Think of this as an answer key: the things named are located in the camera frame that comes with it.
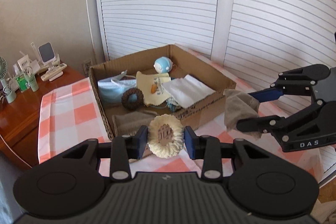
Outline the brown hair scrunchie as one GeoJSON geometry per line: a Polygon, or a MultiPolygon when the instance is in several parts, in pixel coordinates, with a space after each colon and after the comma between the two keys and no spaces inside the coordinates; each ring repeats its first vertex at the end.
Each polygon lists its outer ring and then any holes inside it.
{"type": "Polygon", "coordinates": [[[121,97],[121,103],[126,110],[134,111],[143,105],[143,93],[138,88],[125,91],[121,97]]]}

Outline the cream hair scrunchie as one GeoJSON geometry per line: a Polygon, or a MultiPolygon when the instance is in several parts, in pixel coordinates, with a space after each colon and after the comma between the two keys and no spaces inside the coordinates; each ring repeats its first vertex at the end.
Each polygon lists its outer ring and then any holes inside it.
{"type": "Polygon", "coordinates": [[[155,117],[148,125],[147,144],[157,157],[168,159],[183,149],[184,127],[173,115],[155,117]]]}

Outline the grey fabric pouch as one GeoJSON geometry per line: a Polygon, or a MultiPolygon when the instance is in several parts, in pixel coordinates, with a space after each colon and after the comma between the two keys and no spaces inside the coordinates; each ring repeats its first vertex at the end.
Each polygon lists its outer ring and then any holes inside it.
{"type": "Polygon", "coordinates": [[[141,126],[148,126],[157,116],[155,111],[133,111],[124,115],[112,115],[116,136],[135,135],[141,126]]]}
{"type": "Polygon", "coordinates": [[[260,102],[247,93],[235,89],[224,91],[226,105],[224,124],[227,131],[236,130],[241,119],[258,118],[260,102]]]}

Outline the blue floral sachet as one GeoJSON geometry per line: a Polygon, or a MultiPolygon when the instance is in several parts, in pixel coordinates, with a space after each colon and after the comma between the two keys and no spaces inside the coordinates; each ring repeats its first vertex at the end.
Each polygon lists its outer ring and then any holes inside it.
{"type": "Polygon", "coordinates": [[[166,100],[166,106],[172,113],[177,112],[182,108],[173,97],[170,97],[166,100]]]}

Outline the blue face mask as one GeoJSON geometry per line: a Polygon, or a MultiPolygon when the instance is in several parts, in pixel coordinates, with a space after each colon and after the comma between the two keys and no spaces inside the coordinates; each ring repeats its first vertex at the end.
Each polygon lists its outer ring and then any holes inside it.
{"type": "Polygon", "coordinates": [[[119,75],[108,77],[97,82],[98,93],[104,103],[121,103],[122,95],[137,85],[136,77],[127,74],[127,71],[119,75]]]}

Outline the white cloth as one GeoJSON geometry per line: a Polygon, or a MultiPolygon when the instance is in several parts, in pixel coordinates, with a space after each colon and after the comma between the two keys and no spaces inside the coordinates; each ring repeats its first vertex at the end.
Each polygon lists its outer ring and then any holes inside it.
{"type": "Polygon", "coordinates": [[[166,82],[163,88],[184,109],[216,92],[191,75],[166,82]]]}

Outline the yellow lens cleaning cloth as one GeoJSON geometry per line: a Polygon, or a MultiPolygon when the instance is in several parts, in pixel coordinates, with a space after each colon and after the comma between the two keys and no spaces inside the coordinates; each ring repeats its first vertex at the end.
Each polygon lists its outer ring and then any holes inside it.
{"type": "Polygon", "coordinates": [[[145,75],[138,71],[136,81],[137,88],[142,91],[143,102],[146,106],[159,106],[171,97],[163,88],[163,84],[171,81],[168,73],[145,75]]]}

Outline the small orange cone toy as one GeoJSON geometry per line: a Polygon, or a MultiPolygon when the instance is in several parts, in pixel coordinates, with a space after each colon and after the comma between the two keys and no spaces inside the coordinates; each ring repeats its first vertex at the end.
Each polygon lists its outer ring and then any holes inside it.
{"type": "Polygon", "coordinates": [[[157,91],[157,85],[156,84],[152,84],[150,91],[151,91],[151,94],[156,93],[156,91],[157,91]]]}

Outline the blue white plush toy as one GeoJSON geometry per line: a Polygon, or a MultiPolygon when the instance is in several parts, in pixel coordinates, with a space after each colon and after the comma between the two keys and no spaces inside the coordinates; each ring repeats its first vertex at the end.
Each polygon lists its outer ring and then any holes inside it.
{"type": "Polygon", "coordinates": [[[173,62],[165,56],[162,56],[154,62],[153,65],[157,73],[169,73],[173,69],[173,62]]]}

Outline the brown cardboard box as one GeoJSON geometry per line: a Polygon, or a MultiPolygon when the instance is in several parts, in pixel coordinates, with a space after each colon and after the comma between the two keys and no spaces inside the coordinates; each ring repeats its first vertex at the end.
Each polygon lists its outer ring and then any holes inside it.
{"type": "Polygon", "coordinates": [[[221,67],[176,45],[94,65],[89,79],[109,139],[122,134],[116,116],[139,110],[171,114],[196,130],[224,112],[224,91],[236,87],[221,67]]]}

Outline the white louvered closet door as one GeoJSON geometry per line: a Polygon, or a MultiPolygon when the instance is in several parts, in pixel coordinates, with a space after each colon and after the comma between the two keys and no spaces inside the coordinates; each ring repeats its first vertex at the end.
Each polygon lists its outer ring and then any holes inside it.
{"type": "Polygon", "coordinates": [[[335,0],[97,0],[105,58],[180,44],[260,90],[335,66],[335,0]]]}

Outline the white remote control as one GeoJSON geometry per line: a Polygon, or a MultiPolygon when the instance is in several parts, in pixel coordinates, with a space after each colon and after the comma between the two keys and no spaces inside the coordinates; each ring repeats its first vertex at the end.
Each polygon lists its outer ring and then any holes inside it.
{"type": "Polygon", "coordinates": [[[65,63],[62,63],[58,66],[49,68],[48,71],[46,71],[45,74],[41,76],[41,79],[43,82],[49,80],[53,81],[54,79],[60,77],[63,75],[64,69],[66,69],[67,65],[65,63]]]}

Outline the green small bottle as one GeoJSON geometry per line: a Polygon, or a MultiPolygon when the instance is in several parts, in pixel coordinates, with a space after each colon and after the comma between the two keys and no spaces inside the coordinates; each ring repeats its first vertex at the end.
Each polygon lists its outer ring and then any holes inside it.
{"type": "Polygon", "coordinates": [[[39,86],[38,86],[38,83],[36,81],[34,73],[32,71],[28,70],[28,71],[24,72],[24,76],[25,76],[25,79],[28,82],[31,90],[33,92],[36,92],[39,89],[39,86]]]}

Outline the white product box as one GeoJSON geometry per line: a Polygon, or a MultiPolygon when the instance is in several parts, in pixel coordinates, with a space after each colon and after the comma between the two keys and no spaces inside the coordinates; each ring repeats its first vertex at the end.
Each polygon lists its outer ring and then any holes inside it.
{"type": "Polygon", "coordinates": [[[17,61],[21,71],[25,74],[28,75],[29,77],[33,74],[33,68],[31,66],[31,62],[29,59],[28,55],[24,55],[22,58],[20,58],[17,61]]]}

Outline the wall power outlet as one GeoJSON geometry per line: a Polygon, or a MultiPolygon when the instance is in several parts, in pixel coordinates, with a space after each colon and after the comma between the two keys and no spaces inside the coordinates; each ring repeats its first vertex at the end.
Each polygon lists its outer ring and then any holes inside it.
{"type": "Polygon", "coordinates": [[[90,67],[93,65],[92,59],[87,59],[82,62],[82,69],[85,75],[88,75],[90,67]]]}

